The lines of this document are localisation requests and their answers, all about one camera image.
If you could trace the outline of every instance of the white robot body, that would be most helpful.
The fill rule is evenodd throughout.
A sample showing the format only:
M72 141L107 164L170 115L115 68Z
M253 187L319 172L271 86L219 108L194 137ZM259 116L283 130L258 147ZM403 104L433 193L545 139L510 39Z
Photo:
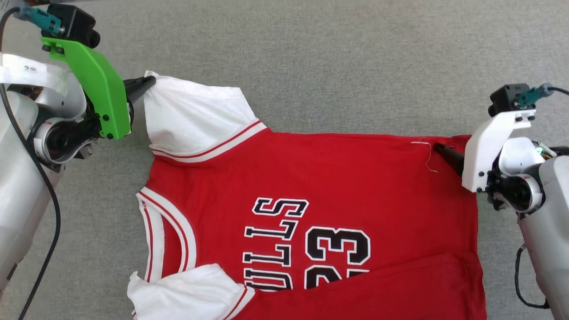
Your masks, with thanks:
M547 160L539 176L545 202L518 224L553 317L569 320L569 157Z
M38 105L30 98L8 92L14 116L28 137L38 117ZM0 292L9 282L15 266L32 244L32 238L51 201L42 176L12 128L4 108L0 108ZM53 171L44 167L55 187L64 167Z
M484 191L486 174L492 169L494 160L516 129L531 127L528 117L535 115L535 109L502 112L483 123L466 144L462 186L470 192Z

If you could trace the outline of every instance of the white sleeve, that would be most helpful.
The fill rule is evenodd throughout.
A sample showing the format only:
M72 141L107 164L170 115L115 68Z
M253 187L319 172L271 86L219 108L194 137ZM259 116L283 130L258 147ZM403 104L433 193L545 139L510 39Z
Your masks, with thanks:
M257 120L239 88L209 87L151 71L146 76L156 77L144 96L153 150L200 154Z
M229 320L255 290L237 284L217 264L175 273L153 283L130 276L127 295L138 320Z

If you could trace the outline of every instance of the basketball jersey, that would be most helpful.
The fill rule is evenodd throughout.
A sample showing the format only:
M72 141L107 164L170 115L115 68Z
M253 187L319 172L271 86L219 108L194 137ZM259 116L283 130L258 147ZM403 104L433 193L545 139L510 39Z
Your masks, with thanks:
M312 301L314 312L342 301L351 303L342 310L364 310L377 306L365 296L405 291L396 281L389 293L380 288L391 279L386 270L430 270L408 274L417 292L438 297L432 291L445 291L443 275L455 274L445 294L475 303L446 310L485 318L476 197L431 151L437 142L463 151L468 137L276 133L238 88L148 75L157 79L145 95L155 161L137 195L147 282L217 264L244 292L257 292L244 294L230 317L260 319L256 307L281 312L299 301ZM454 272L436 259L413 267L440 255L452 257ZM340 291L352 298L341 300ZM330 310L339 315L337 306Z

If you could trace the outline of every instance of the gray floor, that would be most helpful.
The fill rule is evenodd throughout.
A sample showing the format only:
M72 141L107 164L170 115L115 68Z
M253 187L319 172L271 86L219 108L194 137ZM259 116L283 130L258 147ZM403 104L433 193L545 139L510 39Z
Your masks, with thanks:
M569 88L564 0L271 2L80 6L98 20L98 50L123 78L150 69L241 87L256 115L277 131L467 134L488 118L489 95L506 83ZM11 21L7 33L6 52L47 61L36 28ZM126 284L146 265L134 194L152 163L141 106L137 112L132 135L101 141L93 158L68 166L57 188L60 244L27 319L129 319ZM568 121L569 99L556 94L521 134L568 145ZM494 212L479 200L489 318L551 319L516 297L514 257L522 239L513 213ZM0 318L17 318L53 228L50 209L0 303ZM527 256L521 284L528 300L543 301Z

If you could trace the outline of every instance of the jersey number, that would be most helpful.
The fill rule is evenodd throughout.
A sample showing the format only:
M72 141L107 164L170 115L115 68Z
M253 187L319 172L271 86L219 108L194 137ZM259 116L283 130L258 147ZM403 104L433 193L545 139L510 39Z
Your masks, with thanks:
M306 255L312 261L326 261L326 251L345 252L345 243L353 243L353 249L347 250L348 265L363 265L370 257L369 237L362 230L334 229L327 227L312 227L306 232ZM352 277L367 272L363 269L348 269L346 277ZM318 286L319 280L332 282L340 280L340 273L333 266L313 265L304 271L304 288Z
M308 201L300 199L278 199L273 201L271 198L257 198L253 206L253 213L256 215L278 216L284 212L285 217L300 219L304 215ZM281 229L258 229L245 227L245 237L275 237L283 241L290 241L294 236L297 220L282 219L279 226ZM310 289L318 286L321 281L333 282L342 279L342 275L334 266L325 265L326 253L345 252L347 254L347 264L362 266L370 257L370 240L362 230L354 229L334 229L328 227L312 227L305 234L305 253L312 261L318 261L304 271L304 288ZM345 244L351 243L352 249L346 248ZM283 267L290 267L291 251L290 245L277 244L275 256L256 255L253 252L243 253L243 263L264 262L280 264ZM365 269L348 269L346 278L367 272ZM245 285L263 291L279 291L292 289L291 276L286 272L272 272L255 270L252 268L244 269Z

